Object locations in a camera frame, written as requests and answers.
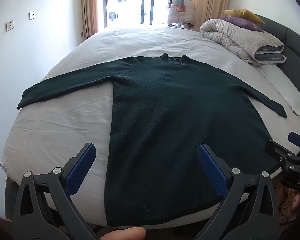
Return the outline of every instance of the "wall socket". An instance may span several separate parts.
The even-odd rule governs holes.
[[[30,12],[29,17],[30,17],[30,20],[34,19],[35,18],[35,12]]]
[[[13,28],[14,28],[13,20],[7,22],[7,23],[6,23],[6,26],[7,26],[7,31],[13,29]]]

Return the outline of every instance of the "mattress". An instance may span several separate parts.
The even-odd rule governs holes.
[[[281,104],[287,113],[285,119],[250,98],[273,140],[295,154],[300,150],[287,139],[291,131],[300,135],[300,116],[292,112],[288,103],[260,70],[197,32],[171,27],[106,28],[78,46],[44,79],[102,62],[130,56],[159,57],[163,53],[170,57],[187,55],[220,68]],[[54,167],[62,167],[86,142],[93,143],[97,149],[97,158],[78,193],[71,196],[71,199],[87,222],[106,226],[104,189],[112,100],[113,86],[108,82],[22,108],[11,128],[1,161],[7,176],[20,184],[26,171],[48,173]],[[53,208],[49,194],[47,200]],[[213,214],[217,206],[165,224],[145,227],[167,228],[204,220]]]

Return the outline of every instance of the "dark green sweater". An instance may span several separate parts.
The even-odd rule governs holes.
[[[165,223],[218,203],[196,157],[203,143],[244,173],[278,168],[264,152],[271,136],[247,95],[286,117],[283,107],[187,56],[129,57],[69,72],[27,89],[18,108],[104,81],[114,85],[109,226]]]

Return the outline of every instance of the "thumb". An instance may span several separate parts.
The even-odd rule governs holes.
[[[117,230],[101,237],[101,240],[143,240],[146,237],[146,230],[142,227]]]

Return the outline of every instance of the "blue gripper pad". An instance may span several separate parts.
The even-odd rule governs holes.
[[[90,143],[66,177],[64,191],[67,197],[78,192],[95,159],[96,147]]]
[[[203,145],[198,147],[197,157],[215,192],[226,198],[229,192],[226,176]]]
[[[291,132],[288,135],[289,142],[293,143],[294,145],[298,146],[300,148],[300,135]]]

